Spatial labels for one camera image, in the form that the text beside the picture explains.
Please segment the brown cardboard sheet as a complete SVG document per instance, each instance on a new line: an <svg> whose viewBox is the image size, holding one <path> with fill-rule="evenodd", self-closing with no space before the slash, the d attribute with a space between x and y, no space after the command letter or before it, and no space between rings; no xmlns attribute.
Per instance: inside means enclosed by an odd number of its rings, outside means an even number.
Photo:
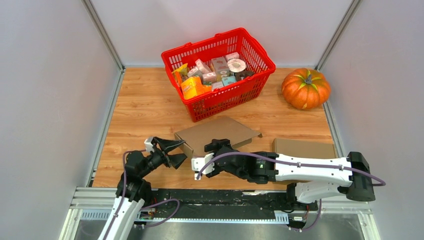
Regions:
<svg viewBox="0 0 424 240"><path fill-rule="evenodd" d="M220 117L205 123L177 131L174 133L176 140L184 140L179 148L188 158L203 157L207 153L204 147L213 139L229 139L232 148L236 149L250 144L255 137L262 137L262 133L228 117Z"/></svg>

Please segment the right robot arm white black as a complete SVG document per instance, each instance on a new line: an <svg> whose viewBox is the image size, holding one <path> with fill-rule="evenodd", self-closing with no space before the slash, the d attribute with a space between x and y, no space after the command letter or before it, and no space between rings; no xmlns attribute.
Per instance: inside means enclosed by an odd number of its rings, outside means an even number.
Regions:
<svg viewBox="0 0 424 240"><path fill-rule="evenodd" d="M373 202L374 188L386 184L371 174L369 163L357 151L340 158L303 158L267 151L241 152L232 148L229 139L213 139L204 150L204 157L192 159L196 180L226 172L258 185L290 181L285 203L293 210L335 196Z"/></svg>

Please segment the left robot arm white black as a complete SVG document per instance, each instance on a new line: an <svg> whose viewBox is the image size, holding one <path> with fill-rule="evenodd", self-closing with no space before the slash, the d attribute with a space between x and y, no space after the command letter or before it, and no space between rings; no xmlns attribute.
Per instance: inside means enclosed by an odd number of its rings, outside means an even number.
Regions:
<svg viewBox="0 0 424 240"><path fill-rule="evenodd" d="M145 149L129 150L122 155L123 173L117 185L112 210L103 227L99 240L125 240L136 220L136 215L144 209L154 209L168 202L176 202L173 213L168 218L153 224L158 226L172 218L180 208L175 198L165 199L150 205L153 201L151 183L144 177L161 165L178 169L187 159L184 153L170 154L184 140L163 139L151 136L144 141Z"/></svg>

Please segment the brown cardboard box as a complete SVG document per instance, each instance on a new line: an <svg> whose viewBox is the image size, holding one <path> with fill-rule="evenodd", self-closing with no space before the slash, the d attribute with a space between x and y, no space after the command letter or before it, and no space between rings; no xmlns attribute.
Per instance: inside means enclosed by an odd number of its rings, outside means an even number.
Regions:
<svg viewBox="0 0 424 240"><path fill-rule="evenodd" d="M275 138L271 144L271 151L298 158L337 158L337 153L332 143Z"/></svg>

